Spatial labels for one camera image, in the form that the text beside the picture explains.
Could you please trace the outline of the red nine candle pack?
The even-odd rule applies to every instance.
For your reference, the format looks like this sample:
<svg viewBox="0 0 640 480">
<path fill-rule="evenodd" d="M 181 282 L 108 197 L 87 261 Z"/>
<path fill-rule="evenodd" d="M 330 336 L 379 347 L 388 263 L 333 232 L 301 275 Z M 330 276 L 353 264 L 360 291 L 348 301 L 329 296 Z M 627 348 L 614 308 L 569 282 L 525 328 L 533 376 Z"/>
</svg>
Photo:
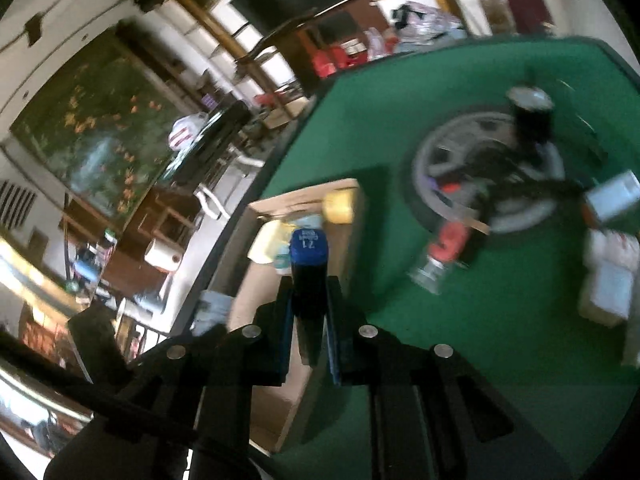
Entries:
<svg viewBox="0 0 640 480">
<path fill-rule="evenodd" d="M 457 264 L 471 236 L 471 228 L 460 221 L 447 221 L 421 252 L 418 263 L 409 271 L 414 284 L 438 295 L 442 282 Z"/>
</svg>

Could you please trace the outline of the yellow tape roll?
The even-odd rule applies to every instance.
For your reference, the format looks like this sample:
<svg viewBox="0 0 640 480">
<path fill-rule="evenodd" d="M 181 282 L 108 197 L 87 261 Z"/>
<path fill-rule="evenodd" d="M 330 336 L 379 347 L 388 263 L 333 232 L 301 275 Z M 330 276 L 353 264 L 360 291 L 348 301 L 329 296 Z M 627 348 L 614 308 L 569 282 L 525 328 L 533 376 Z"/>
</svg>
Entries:
<svg viewBox="0 0 640 480">
<path fill-rule="evenodd" d="M 356 191 L 353 188 L 331 191 L 322 200 L 322 214 L 327 222 L 351 224 L 355 218 Z"/>
</svg>

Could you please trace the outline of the black marker blue cap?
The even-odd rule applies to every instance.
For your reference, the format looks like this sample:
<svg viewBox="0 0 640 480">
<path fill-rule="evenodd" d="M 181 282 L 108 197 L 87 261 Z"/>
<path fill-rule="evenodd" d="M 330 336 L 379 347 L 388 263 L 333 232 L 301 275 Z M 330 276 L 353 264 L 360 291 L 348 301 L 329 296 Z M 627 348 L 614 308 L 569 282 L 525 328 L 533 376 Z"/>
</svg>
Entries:
<svg viewBox="0 0 640 480">
<path fill-rule="evenodd" d="M 322 229 L 301 228 L 290 241 L 293 278 L 291 306 L 296 317 L 300 357 L 314 367 L 322 347 L 323 323 L 328 305 L 329 244 Z"/>
</svg>

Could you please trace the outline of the silver carton box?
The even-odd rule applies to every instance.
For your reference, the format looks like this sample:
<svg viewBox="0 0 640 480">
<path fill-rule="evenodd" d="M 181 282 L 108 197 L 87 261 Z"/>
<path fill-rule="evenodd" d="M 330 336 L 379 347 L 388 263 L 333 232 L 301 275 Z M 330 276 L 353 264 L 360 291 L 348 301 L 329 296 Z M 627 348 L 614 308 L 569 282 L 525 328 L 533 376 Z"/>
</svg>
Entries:
<svg viewBox="0 0 640 480">
<path fill-rule="evenodd" d="M 582 215 L 588 226 L 600 226 L 637 206 L 639 197 L 639 179 L 627 170 L 585 192 Z"/>
</svg>

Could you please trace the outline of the white medicine bottle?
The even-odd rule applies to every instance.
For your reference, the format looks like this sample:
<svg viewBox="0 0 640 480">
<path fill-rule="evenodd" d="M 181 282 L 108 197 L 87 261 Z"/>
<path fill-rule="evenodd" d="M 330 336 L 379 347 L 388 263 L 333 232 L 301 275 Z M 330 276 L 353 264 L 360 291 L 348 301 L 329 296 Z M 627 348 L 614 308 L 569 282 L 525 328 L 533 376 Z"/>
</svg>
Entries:
<svg viewBox="0 0 640 480">
<path fill-rule="evenodd" d="M 593 268 L 601 262 L 636 272 L 639 269 L 638 238 L 620 231 L 589 230 L 584 252 L 585 266 Z"/>
</svg>

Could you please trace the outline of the fish painting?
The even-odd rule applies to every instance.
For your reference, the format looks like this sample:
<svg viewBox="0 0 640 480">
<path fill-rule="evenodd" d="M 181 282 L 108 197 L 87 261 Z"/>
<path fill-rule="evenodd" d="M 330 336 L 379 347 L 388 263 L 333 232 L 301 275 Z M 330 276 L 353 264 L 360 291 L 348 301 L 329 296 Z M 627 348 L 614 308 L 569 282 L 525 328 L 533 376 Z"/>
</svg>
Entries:
<svg viewBox="0 0 640 480">
<path fill-rule="evenodd" d="M 40 164 L 122 229 L 171 158 L 183 111 L 108 30 L 35 94 L 10 131 Z"/>
</svg>

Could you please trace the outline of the black electric motor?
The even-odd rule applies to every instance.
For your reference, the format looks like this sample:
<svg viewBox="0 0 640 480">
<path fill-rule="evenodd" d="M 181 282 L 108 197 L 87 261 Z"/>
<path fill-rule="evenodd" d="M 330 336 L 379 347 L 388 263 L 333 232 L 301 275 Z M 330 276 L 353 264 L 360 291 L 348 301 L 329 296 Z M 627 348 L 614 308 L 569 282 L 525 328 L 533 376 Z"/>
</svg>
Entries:
<svg viewBox="0 0 640 480">
<path fill-rule="evenodd" d="M 506 92 L 514 118 L 514 136 L 523 158 L 542 164 L 540 148 L 552 138 L 554 103 L 547 92 L 534 86 L 515 86 Z"/>
</svg>

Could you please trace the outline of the cardboard box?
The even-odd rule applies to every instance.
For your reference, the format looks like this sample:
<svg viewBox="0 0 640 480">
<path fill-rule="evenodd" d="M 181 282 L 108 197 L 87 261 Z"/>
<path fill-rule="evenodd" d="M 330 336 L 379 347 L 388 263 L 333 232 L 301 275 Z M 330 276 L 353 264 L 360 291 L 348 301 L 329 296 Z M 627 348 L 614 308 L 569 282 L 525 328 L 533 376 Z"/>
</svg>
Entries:
<svg viewBox="0 0 640 480">
<path fill-rule="evenodd" d="M 259 307 L 292 290 L 292 346 L 280 386 L 257 386 L 250 404 L 250 443 L 267 454 L 296 441 L 314 398 L 314 368 L 326 341 L 326 279 L 346 287 L 362 231 L 366 198 L 345 178 L 249 203 L 232 230 L 206 290 L 208 301 L 227 301 L 228 330 L 254 320 Z"/>
</svg>

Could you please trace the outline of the grey wheel hub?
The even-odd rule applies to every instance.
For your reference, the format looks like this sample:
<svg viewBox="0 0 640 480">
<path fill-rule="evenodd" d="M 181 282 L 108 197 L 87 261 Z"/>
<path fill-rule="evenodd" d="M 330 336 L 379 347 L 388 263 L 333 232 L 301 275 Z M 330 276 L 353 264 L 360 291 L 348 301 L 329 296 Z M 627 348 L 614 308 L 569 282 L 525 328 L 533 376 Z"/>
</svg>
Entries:
<svg viewBox="0 0 640 480">
<path fill-rule="evenodd" d="M 402 195 L 414 218 L 433 231 L 444 220 L 478 220 L 480 203 L 495 196 L 491 232 L 511 235 L 547 221 L 556 200 L 515 194 L 512 184 L 565 179 L 559 150 L 538 148 L 539 165 L 521 158 L 513 113 L 505 106 L 472 106 L 428 127 L 401 166 Z"/>
</svg>

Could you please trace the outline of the black folding table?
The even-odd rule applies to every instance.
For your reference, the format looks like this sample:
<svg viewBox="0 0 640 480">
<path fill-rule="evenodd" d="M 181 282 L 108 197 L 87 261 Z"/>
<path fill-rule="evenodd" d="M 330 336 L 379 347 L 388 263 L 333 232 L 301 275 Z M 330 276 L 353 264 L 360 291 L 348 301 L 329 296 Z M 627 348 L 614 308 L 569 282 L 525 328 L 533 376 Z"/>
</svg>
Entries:
<svg viewBox="0 0 640 480">
<path fill-rule="evenodd" d="M 190 193 L 251 119 L 252 113 L 243 101 L 218 106 L 210 114 L 178 119 L 168 134 L 168 146 L 174 154 L 156 184 L 162 188 L 184 188 Z"/>
</svg>

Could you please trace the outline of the white square box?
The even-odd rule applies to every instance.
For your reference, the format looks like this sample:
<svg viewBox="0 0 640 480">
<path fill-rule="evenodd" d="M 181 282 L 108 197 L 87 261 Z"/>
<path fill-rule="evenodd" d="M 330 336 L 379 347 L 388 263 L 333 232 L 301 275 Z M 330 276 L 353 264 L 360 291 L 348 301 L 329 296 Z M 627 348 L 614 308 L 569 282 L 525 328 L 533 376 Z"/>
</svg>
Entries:
<svg viewBox="0 0 640 480">
<path fill-rule="evenodd" d="M 634 274 L 631 270 L 609 261 L 598 263 L 589 271 L 578 313 L 587 320 L 612 328 L 628 320 Z"/>
</svg>

